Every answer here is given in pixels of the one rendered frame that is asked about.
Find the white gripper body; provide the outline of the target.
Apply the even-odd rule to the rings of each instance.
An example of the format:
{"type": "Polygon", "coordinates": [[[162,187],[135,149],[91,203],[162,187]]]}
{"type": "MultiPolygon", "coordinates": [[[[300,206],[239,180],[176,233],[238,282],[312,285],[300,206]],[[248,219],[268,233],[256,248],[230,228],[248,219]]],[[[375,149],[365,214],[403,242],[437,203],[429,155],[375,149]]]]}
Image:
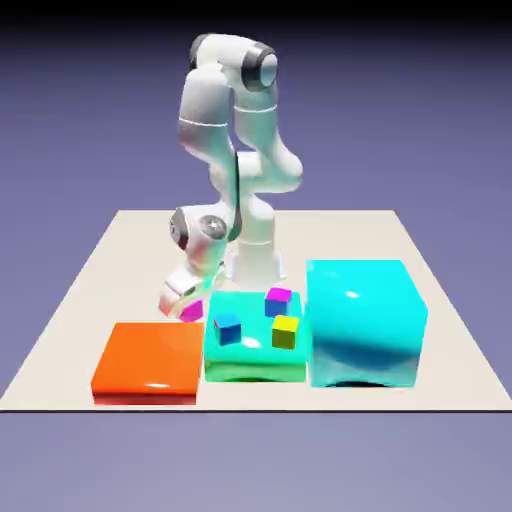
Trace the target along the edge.
{"type": "Polygon", "coordinates": [[[186,306],[202,299],[217,287],[225,277],[220,266],[209,276],[197,274],[187,266],[179,266],[165,279],[160,293],[159,310],[167,317],[178,318],[186,306]]]}

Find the small yellow cube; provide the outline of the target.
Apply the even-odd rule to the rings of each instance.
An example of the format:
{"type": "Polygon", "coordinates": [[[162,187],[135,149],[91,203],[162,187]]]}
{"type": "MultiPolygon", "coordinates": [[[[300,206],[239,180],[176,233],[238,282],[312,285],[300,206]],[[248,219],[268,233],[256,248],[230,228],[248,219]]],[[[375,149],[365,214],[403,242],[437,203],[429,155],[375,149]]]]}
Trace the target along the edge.
{"type": "Polygon", "coordinates": [[[272,346],[284,350],[294,350],[300,319],[276,315],[272,325],[272,346]]]}

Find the small blue magenta-topped cube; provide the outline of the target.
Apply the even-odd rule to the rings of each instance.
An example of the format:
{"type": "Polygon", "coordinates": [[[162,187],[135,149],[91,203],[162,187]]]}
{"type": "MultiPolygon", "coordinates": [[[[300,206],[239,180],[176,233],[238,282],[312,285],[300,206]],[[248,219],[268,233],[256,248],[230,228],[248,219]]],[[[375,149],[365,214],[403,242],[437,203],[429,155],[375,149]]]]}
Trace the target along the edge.
{"type": "Polygon", "coordinates": [[[280,287],[272,287],[265,296],[265,316],[275,317],[288,314],[292,291],[280,287]]]}

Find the small magenta cube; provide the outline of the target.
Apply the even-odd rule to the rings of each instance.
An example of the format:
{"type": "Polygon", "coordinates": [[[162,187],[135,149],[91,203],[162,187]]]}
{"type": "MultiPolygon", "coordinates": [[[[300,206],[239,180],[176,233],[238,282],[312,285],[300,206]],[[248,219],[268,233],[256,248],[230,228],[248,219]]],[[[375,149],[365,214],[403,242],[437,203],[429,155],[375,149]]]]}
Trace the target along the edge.
{"type": "Polygon", "coordinates": [[[203,318],[203,301],[196,300],[187,304],[181,314],[180,320],[182,322],[190,323],[195,322],[203,318]]]}

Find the large cyan tall box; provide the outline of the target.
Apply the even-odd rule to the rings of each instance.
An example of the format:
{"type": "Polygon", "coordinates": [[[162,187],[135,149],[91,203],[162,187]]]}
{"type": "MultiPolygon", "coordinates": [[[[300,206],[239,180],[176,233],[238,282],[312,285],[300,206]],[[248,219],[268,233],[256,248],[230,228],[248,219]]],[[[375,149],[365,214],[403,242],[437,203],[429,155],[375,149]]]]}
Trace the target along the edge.
{"type": "Polygon", "coordinates": [[[415,385],[428,308],[402,261],[310,260],[306,293],[314,387],[415,385]]]}

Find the large turquoise flat box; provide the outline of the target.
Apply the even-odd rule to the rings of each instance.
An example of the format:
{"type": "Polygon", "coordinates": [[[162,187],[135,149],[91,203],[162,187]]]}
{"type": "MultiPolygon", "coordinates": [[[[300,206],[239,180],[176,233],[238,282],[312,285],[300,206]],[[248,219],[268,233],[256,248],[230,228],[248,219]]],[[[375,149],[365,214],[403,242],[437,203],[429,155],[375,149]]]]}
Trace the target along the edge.
{"type": "Polygon", "coordinates": [[[204,338],[204,374],[208,382],[274,381],[298,383],[306,380],[311,336],[303,320],[300,294],[292,293],[286,316],[300,319],[294,350],[272,346],[275,317],[265,316],[263,292],[217,291],[211,295],[204,338]],[[241,320],[241,341],[221,346],[214,318],[235,313],[241,320]]]}

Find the large orange box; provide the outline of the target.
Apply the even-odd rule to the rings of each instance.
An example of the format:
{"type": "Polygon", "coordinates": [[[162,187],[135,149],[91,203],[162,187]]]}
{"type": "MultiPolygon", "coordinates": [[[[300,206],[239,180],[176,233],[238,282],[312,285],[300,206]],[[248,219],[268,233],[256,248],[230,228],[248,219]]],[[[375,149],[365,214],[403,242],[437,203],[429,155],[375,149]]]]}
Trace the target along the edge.
{"type": "Polygon", "coordinates": [[[194,405],[202,322],[120,322],[91,379],[97,405],[194,405]]]}

